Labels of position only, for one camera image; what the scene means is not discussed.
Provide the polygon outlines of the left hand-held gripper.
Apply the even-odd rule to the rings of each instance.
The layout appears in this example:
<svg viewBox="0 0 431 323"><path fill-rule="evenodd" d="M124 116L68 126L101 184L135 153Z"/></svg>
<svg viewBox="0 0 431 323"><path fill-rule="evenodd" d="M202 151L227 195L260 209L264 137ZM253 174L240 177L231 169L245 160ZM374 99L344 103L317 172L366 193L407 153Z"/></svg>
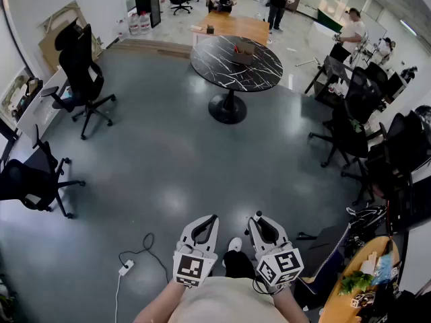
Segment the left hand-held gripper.
<svg viewBox="0 0 431 323"><path fill-rule="evenodd" d="M173 256L174 282L186 287L203 284L218 260L218 255L208 250L216 248L219 224L218 216L213 214L198 218L183 229Z"/></svg>

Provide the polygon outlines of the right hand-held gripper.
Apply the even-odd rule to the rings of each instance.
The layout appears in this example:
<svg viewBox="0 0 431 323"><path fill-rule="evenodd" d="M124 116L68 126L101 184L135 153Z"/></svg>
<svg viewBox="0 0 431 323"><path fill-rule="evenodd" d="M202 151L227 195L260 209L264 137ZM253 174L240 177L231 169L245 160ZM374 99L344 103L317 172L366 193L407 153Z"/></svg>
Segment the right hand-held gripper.
<svg viewBox="0 0 431 323"><path fill-rule="evenodd" d="M251 217L247 230L256 253L280 246L262 255L257 265L257 273L268 286L290 283L303 271L299 249L288 242L286 231L279 223L266 216Z"/></svg>

